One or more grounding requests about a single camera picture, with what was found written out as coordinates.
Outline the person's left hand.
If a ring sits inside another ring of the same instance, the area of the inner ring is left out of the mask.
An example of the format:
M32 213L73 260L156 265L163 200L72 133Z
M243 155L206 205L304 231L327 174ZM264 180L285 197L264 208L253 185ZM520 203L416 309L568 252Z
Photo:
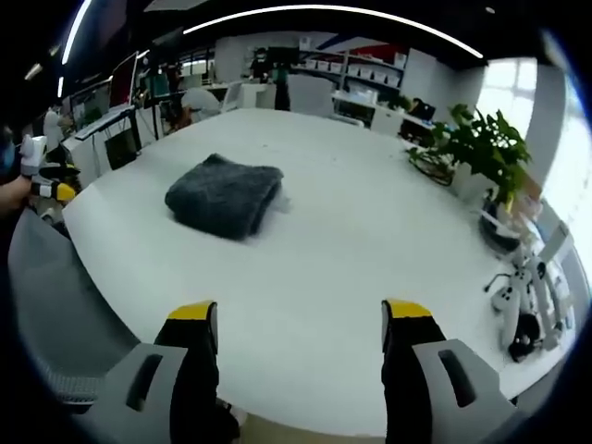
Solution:
M31 180L18 176L16 179L3 184L0 189L0 214L5 217L19 208L22 201L31 192Z

